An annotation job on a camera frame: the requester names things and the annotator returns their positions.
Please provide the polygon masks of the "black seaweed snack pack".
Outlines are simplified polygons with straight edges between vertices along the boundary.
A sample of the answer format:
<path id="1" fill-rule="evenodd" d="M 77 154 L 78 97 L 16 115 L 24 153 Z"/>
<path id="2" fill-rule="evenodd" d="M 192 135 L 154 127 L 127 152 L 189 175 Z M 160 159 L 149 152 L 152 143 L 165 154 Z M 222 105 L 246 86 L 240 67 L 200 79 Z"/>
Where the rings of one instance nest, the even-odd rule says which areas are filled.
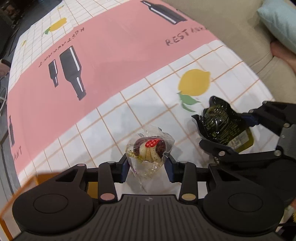
<path id="1" fill-rule="evenodd" d="M 254 144 L 254 137 L 246 120 L 219 97 L 210 97 L 209 107 L 192 118 L 199 135 L 210 142 L 231 147 L 237 153 Z"/>

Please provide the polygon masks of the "patterned tablecloth mat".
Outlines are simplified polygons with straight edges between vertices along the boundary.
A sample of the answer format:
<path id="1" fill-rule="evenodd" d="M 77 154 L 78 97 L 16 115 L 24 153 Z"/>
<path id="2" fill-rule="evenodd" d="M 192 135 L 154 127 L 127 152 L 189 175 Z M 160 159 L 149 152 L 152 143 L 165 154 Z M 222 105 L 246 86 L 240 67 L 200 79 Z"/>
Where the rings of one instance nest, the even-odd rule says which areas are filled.
<path id="1" fill-rule="evenodd" d="M 204 25 L 161 1 L 62 1 L 18 39 L 8 130 L 20 184 L 36 173 L 116 161 L 155 126 L 172 155 L 203 165 L 191 116 L 211 96 L 239 112 L 273 100 Z"/>

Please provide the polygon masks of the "orange storage box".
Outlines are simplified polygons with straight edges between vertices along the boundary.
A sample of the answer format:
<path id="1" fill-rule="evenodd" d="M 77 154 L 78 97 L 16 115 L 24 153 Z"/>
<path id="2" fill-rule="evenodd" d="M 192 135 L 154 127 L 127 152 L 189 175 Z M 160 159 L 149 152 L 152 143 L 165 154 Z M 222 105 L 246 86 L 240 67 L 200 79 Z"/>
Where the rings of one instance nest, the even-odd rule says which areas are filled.
<path id="1" fill-rule="evenodd" d="M 8 240 L 22 232 L 51 237 L 75 231 L 96 208 L 87 189 L 88 181 L 77 169 L 38 175 L 1 211 L 1 228 Z"/>

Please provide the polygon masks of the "bare foot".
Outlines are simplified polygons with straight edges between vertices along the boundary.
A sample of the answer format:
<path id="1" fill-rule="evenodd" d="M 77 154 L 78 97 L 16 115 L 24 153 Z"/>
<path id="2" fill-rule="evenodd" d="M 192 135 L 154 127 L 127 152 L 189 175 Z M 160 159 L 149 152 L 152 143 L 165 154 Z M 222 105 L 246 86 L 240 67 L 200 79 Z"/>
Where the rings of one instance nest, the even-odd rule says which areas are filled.
<path id="1" fill-rule="evenodd" d="M 285 63 L 287 63 L 290 68 L 296 73 L 296 55 L 292 51 L 290 51 L 288 48 L 286 48 L 283 44 L 281 44 L 278 41 L 271 42 L 270 44 L 270 50 L 273 56 L 276 56 Z"/>

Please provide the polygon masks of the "beige sofa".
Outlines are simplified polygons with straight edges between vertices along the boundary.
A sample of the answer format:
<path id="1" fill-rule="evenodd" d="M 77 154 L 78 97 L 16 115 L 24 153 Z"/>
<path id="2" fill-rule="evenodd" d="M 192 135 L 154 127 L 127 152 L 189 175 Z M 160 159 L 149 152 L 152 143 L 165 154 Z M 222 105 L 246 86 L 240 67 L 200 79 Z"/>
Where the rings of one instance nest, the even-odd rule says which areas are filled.
<path id="1" fill-rule="evenodd" d="M 277 101 L 295 103 L 295 72 L 270 50 L 279 46 L 257 15 L 262 1 L 167 1 L 204 25 L 263 81 Z"/>

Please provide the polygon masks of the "light blue cushion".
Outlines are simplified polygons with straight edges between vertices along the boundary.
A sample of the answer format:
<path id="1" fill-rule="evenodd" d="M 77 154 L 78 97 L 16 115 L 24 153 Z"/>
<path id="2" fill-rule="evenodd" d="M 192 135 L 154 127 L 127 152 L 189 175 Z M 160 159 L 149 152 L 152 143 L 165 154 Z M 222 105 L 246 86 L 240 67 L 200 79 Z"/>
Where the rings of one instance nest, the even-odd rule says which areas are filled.
<path id="1" fill-rule="evenodd" d="M 287 1 L 263 1 L 257 14 L 274 37 L 295 53 L 295 6 Z"/>

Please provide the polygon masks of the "small cake clear pack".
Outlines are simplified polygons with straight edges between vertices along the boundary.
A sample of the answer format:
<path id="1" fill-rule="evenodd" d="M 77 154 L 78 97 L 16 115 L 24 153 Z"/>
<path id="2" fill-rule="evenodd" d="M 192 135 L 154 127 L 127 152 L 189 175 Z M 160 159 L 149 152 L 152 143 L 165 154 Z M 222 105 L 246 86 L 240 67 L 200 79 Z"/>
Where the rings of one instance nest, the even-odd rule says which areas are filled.
<path id="1" fill-rule="evenodd" d="M 125 154 L 141 190 L 152 188 L 152 179 L 165 164 L 174 143 L 169 133 L 156 126 L 145 126 L 128 141 Z"/>

